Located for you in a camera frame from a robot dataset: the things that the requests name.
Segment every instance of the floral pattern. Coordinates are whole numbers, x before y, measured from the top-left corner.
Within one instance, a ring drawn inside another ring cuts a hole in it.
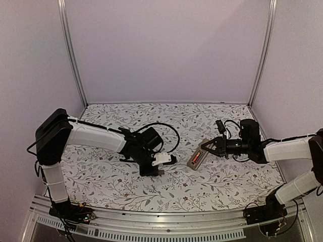
[[[72,202],[134,211],[211,211],[264,202],[283,181],[275,163],[239,163],[209,154],[197,171],[186,166],[203,138],[219,135],[215,121],[252,118],[245,105],[216,104],[98,104],[86,109],[82,120],[110,128],[137,130],[145,124],[173,125],[181,136],[173,152],[178,163],[160,165],[164,175],[139,176],[138,165],[119,161],[121,155],[101,148],[69,145],[62,170]],[[167,127],[154,127],[165,141],[164,150],[176,143]],[[228,123],[233,137],[238,128]]]

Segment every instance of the robotic arm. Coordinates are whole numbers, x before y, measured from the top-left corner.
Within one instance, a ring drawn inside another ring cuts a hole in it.
[[[282,214],[287,215],[286,203],[323,185],[323,129],[309,136],[261,141],[259,124],[252,119],[244,119],[240,121],[239,126],[241,139],[230,140],[224,135],[226,128],[223,123],[218,120],[217,125],[223,136],[201,145],[202,149],[216,156],[247,154],[250,160],[261,164],[290,159],[311,159],[313,162],[312,170],[269,194],[264,206],[245,209],[244,216],[248,224],[280,218]]]
[[[69,200],[60,165],[67,144],[99,147],[118,152],[127,160],[132,158],[138,163],[141,176],[163,174],[163,170],[158,169],[158,164],[177,162],[173,155],[153,151],[159,144],[163,145],[163,140],[152,127],[142,133],[130,132],[123,128],[113,130],[77,120],[68,116],[64,109],[57,109],[37,129],[36,142],[28,147],[27,151],[36,145],[42,178],[48,187],[52,202],[50,215],[74,223],[88,223],[95,215],[90,208],[72,205]]]

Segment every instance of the leaf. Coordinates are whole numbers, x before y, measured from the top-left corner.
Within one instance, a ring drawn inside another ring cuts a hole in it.
[[[148,199],[145,203],[145,206],[147,206],[150,203],[150,199]]]

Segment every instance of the white wall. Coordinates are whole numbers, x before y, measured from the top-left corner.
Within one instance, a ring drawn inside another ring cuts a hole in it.
[[[18,241],[41,179],[26,148],[58,107],[80,115],[57,1],[0,1],[0,240]]]
[[[247,103],[269,0],[69,0],[89,103]]]
[[[253,110],[268,137],[323,128],[323,1],[279,0],[268,59]],[[287,180],[310,161],[280,162]],[[323,199],[304,198],[317,241],[323,241]]]

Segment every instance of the vertical metal post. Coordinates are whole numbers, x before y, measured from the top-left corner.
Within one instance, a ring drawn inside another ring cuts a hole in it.
[[[268,22],[267,22],[267,28],[266,28],[266,34],[265,39],[263,42],[260,62],[258,65],[256,77],[252,86],[251,95],[249,97],[248,106],[252,107],[259,89],[259,84],[261,81],[261,76],[264,70],[266,58],[268,55],[269,45],[272,37],[273,27],[274,27],[274,21],[275,21],[275,13],[276,13],[276,6],[277,6],[277,0],[271,0],[270,7],[269,7],[269,15],[268,15]]]
[[[68,19],[67,19],[67,13],[66,13],[65,0],[58,0],[58,4],[59,4],[59,12],[60,12],[60,18],[62,23],[63,35],[64,35],[65,44],[66,44],[67,52],[68,52],[71,67],[72,67],[75,84],[79,92],[82,104],[84,105],[84,107],[87,107],[88,103],[86,100],[84,88],[81,82],[80,73],[77,67],[75,54],[73,50],[70,28],[69,28]]]

